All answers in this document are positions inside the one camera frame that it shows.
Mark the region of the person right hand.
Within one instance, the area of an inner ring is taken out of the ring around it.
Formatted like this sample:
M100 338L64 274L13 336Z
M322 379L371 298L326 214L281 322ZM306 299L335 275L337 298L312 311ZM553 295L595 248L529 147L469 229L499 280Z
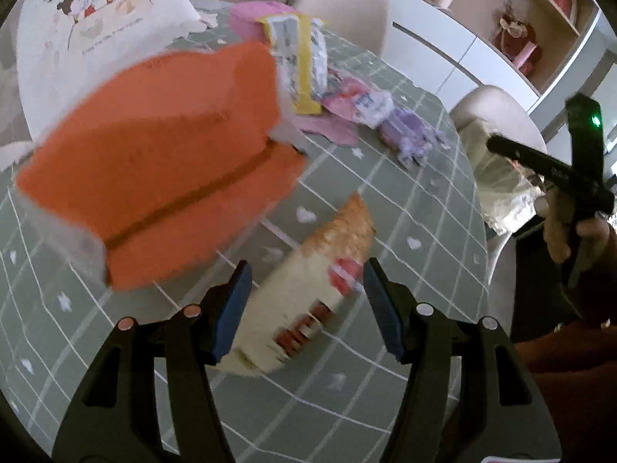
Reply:
M544 220L545 243L556 264L576 256L576 242L580 242L585 270L595 264L616 263L616 232L605 218L596 215L590 220L574 221L571 199L556 187L536 199L534 208Z

